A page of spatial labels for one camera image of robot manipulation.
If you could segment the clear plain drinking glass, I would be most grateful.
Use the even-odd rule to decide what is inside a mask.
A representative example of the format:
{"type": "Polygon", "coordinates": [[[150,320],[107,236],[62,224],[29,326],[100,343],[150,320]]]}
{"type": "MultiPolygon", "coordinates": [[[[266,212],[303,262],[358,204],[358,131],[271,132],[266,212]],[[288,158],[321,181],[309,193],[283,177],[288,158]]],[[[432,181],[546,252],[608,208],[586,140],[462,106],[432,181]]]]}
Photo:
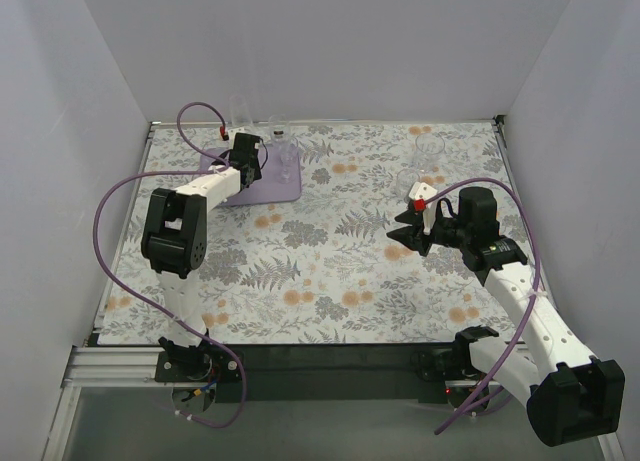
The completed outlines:
{"type": "Polygon", "coordinates": [[[246,127],[255,134],[255,127],[250,114],[248,103],[242,95],[236,94],[230,97],[231,127],[246,127]]]}

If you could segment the clear champagne flute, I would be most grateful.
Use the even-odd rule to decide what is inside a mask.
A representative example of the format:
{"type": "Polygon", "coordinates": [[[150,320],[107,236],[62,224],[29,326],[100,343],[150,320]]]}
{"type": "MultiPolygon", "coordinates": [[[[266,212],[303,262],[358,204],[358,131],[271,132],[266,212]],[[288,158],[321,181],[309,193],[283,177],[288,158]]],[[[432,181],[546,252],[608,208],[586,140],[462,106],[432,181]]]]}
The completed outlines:
{"type": "Polygon", "coordinates": [[[290,124],[284,115],[273,115],[269,118],[269,134],[281,162],[279,180],[282,183],[289,183],[295,158],[295,146],[292,143],[290,124]]]}

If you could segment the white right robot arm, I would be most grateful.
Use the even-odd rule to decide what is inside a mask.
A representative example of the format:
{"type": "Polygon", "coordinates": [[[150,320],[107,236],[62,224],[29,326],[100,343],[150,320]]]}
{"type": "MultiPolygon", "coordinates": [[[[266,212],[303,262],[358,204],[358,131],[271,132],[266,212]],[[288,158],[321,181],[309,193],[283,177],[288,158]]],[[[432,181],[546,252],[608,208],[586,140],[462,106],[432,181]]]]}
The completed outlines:
{"type": "Polygon", "coordinates": [[[466,368],[496,380],[526,409],[545,445],[613,433],[619,425],[625,375],[614,360],[600,360],[564,322],[540,288],[540,262],[529,260],[501,235],[493,192],[473,181],[456,184],[458,208],[434,187],[416,182],[401,228],[390,239],[425,256],[438,245],[460,251],[464,265],[516,327],[509,344],[488,328],[456,336],[466,368]]]}

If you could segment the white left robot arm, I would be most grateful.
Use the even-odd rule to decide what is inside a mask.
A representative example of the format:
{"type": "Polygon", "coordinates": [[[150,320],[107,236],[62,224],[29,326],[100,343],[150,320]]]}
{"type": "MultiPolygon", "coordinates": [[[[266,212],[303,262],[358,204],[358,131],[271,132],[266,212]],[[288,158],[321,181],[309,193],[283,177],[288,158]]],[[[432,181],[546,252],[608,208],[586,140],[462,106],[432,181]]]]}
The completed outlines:
{"type": "Polygon", "coordinates": [[[171,365],[194,381],[208,376],[213,366],[203,347],[208,328],[196,290],[207,249],[208,215],[262,178],[262,144],[259,136],[238,132],[230,149],[213,158],[203,175],[175,189],[158,188],[150,197],[141,251],[157,274],[164,307],[173,318],[159,343],[171,365]]]}

